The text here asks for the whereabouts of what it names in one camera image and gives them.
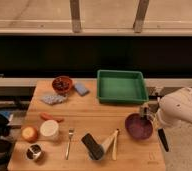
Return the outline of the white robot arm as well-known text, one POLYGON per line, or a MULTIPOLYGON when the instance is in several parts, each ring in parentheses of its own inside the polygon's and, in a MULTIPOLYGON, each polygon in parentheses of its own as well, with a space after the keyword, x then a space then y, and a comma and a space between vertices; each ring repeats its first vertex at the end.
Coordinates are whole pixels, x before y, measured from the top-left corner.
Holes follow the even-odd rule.
POLYGON ((157 120, 161 127, 172 127, 179 120, 192 124, 192 88, 184 87, 162 97, 157 120))

